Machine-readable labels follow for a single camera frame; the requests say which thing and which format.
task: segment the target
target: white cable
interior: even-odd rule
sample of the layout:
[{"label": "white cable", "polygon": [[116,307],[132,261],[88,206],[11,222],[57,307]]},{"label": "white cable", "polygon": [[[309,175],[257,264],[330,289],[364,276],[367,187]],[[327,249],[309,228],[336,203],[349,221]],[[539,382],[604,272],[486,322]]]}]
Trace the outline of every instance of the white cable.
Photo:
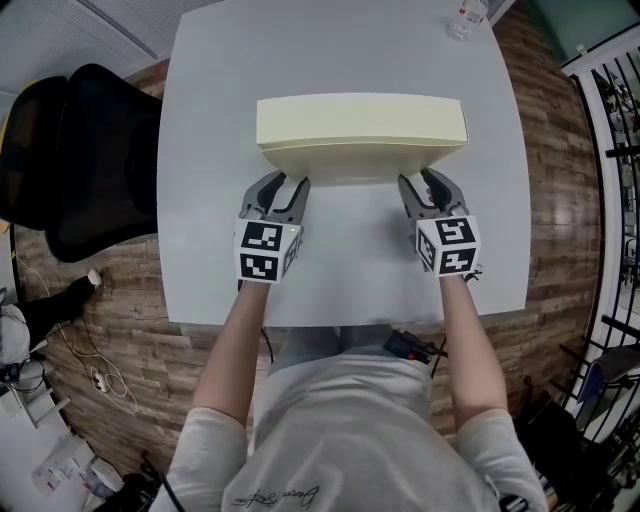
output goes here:
[{"label": "white cable", "polygon": [[[44,279],[42,278],[42,276],[40,275],[40,272],[38,272],[35,268],[31,268],[29,265],[27,265],[24,261],[22,261],[20,259],[20,256],[18,256],[17,253],[14,253],[16,256],[16,259],[25,266],[25,268],[27,270],[31,270],[32,272],[35,272],[37,274],[37,276],[40,278],[40,281],[42,281],[42,284],[44,285],[44,289],[47,291],[47,295],[49,297],[51,297],[51,292],[49,291],[49,287],[47,286],[47,283],[44,282]],[[105,384],[108,386],[108,390],[107,392],[102,392],[100,391],[94,384],[93,384],[93,371],[95,370],[96,373],[99,373],[99,370],[95,367],[92,366],[90,369],[91,372],[91,385],[93,386],[93,388],[96,391],[100,391],[101,394],[103,394],[106,398],[108,398],[111,402],[113,402],[115,405],[117,405],[118,407],[120,407],[120,409],[127,411],[130,414],[136,414],[138,412],[138,400],[136,400],[135,395],[133,394],[133,392],[131,391],[131,389],[129,388],[129,386],[127,386],[127,383],[124,381],[124,377],[122,376],[122,374],[120,373],[120,369],[113,364],[111,361],[109,361],[109,359],[107,359],[105,356],[103,356],[100,351],[96,348],[96,353],[95,354],[83,354],[81,352],[78,352],[75,348],[73,348],[73,346],[71,345],[71,343],[69,343],[69,340],[67,339],[67,337],[64,334],[64,330],[62,328],[62,326],[60,325],[60,322],[58,322],[58,331],[60,333],[60,335],[62,336],[62,339],[64,340],[64,342],[67,344],[67,347],[69,347],[69,350],[71,350],[71,352],[73,354],[75,354],[77,357],[84,357],[84,358],[91,358],[91,357],[99,357],[101,358],[103,361],[105,361],[106,363],[109,363],[111,366],[113,366],[116,370],[117,373],[106,373],[105,374]],[[115,377],[116,379],[119,379],[120,382],[122,382],[122,386],[124,387],[124,393],[123,394],[119,394],[116,393],[116,391],[113,389],[113,386],[111,386],[111,384],[109,384],[108,382],[108,377]],[[129,409],[128,407],[123,407],[121,404],[119,404],[118,402],[116,402],[115,400],[113,400],[108,393],[113,393],[114,395],[116,395],[119,398],[124,398],[127,396],[127,394],[131,395],[131,398],[133,399],[133,403],[134,403],[134,408],[133,410]]]}]

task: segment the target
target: white table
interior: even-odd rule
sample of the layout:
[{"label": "white table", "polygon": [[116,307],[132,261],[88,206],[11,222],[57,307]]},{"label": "white table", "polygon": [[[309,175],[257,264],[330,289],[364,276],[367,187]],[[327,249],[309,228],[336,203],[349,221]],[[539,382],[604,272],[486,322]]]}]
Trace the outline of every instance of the white table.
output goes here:
[{"label": "white table", "polygon": [[[450,0],[226,0],[182,17],[158,150],[172,321],[221,324],[235,298],[234,219],[247,187],[273,170],[256,145],[256,102],[332,92],[462,101],[469,144],[434,168],[463,189],[478,219],[485,273],[471,288],[480,314],[524,307],[530,207],[518,110],[488,23],[467,43],[446,35],[455,9]],[[406,240],[396,184],[312,187],[304,225],[266,325],[442,317],[438,283]]]}]

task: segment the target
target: shoe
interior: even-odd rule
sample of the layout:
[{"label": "shoe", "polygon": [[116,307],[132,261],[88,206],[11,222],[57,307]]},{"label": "shoe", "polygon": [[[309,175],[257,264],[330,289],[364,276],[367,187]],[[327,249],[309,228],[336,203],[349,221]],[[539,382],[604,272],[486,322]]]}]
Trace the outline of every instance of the shoe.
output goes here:
[{"label": "shoe", "polygon": [[87,274],[87,277],[89,278],[89,281],[91,282],[91,284],[98,288],[101,284],[102,284],[102,278],[100,277],[100,274],[98,274],[98,271],[95,268],[92,268],[89,273]]}]

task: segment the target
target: white t-shirt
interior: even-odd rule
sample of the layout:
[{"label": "white t-shirt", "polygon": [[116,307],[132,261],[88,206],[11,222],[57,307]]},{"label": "white t-shirt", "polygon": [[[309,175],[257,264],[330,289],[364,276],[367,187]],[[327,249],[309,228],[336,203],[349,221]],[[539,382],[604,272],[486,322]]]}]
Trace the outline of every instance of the white t-shirt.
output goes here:
[{"label": "white t-shirt", "polygon": [[[422,363],[377,356],[284,368],[256,398],[252,456],[242,425],[196,408],[169,483],[187,512],[497,511],[503,496],[548,510],[511,417],[470,420],[456,451],[428,423],[430,384]],[[162,511],[175,511],[164,489]]]},{"label": "white t-shirt", "polygon": [[0,307],[0,364],[22,363],[29,355],[29,328],[14,305]]}]

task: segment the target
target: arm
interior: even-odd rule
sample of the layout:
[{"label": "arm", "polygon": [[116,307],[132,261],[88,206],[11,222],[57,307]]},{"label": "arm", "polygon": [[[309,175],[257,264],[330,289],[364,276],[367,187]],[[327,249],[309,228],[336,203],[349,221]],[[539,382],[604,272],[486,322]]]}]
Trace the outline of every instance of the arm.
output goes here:
[{"label": "arm", "polygon": [[507,410],[500,363],[461,276],[440,278],[456,430],[490,409]]},{"label": "arm", "polygon": [[246,426],[269,287],[243,284],[200,374],[193,408],[214,409]]}]

